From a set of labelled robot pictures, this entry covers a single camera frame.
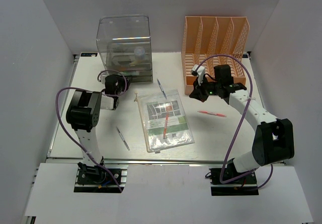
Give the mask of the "clear paper clip tub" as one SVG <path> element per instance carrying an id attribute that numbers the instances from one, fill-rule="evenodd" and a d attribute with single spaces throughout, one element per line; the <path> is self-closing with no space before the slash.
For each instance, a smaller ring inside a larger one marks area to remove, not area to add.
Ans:
<path id="1" fill-rule="evenodd" d="M 135 47 L 134 56 L 135 56 L 135 60 L 144 60 L 145 59 L 145 49 L 141 46 Z"/>

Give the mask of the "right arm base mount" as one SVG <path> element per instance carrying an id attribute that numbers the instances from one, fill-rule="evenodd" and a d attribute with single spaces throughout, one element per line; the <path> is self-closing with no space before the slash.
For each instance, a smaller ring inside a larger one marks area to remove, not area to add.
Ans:
<path id="1" fill-rule="evenodd" d="M 257 179 L 255 173 L 242 177 L 238 180 L 222 184 L 219 180 L 221 168 L 211 168 L 205 175 L 210 181 L 212 196 L 257 196 Z"/>

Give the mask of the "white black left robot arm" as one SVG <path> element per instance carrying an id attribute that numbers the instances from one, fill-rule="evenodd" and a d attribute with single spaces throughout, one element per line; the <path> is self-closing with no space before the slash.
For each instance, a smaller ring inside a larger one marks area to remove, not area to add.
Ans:
<path id="1" fill-rule="evenodd" d="M 102 183 L 106 179 L 104 158 L 100 153 L 96 137 L 96 126 L 99 122 L 101 110 L 116 110 L 119 96 L 125 93 L 132 82 L 132 77 L 122 77 L 115 74 L 104 78 L 105 88 L 101 92 L 75 90 L 66 112 L 66 121 L 75 131 L 82 150 L 82 166 L 94 166 L 89 171 L 89 177 L 95 183 Z"/>

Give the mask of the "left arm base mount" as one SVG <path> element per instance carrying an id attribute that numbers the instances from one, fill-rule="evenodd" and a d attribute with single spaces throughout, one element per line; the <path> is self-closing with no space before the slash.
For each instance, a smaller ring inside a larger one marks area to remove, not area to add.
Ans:
<path id="1" fill-rule="evenodd" d="M 122 165 L 109 165 L 106 170 L 97 166 L 86 166 L 78 162 L 77 173 L 73 191 L 75 193 L 121 193 L 127 177 L 127 167 Z"/>

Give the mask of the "clear grey drawer organizer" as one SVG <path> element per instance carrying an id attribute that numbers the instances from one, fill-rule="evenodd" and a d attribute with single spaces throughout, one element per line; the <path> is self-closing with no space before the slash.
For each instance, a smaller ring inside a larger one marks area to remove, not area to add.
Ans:
<path id="1" fill-rule="evenodd" d="M 152 55 L 149 18 L 145 15 L 105 16 L 99 20 L 96 45 L 105 74 L 132 76 L 135 83 L 152 82 Z M 135 60 L 134 49 L 145 49 L 145 59 Z"/>

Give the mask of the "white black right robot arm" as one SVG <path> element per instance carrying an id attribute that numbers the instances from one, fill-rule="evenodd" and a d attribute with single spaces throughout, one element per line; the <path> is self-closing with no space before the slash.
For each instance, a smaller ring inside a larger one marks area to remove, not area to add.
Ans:
<path id="1" fill-rule="evenodd" d="M 269 113 L 251 97 L 246 86 L 235 83 L 229 65 L 218 65 L 214 70 L 216 77 L 210 82 L 204 67 L 193 66 L 191 73 L 196 79 L 189 97 L 205 102 L 209 96 L 219 96 L 243 115 L 255 131 L 252 149 L 228 162 L 228 179 L 239 183 L 247 171 L 293 158 L 295 151 L 291 121 Z"/>

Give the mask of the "clear mesh zipper pouch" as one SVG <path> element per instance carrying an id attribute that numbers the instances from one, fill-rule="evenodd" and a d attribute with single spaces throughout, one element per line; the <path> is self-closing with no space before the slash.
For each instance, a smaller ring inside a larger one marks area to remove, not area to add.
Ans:
<path id="1" fill-rule="evenodd" d="M 159 153 L 195 142 L 178 90 L 137 95 L 135 102 L 147 152 Z"/>

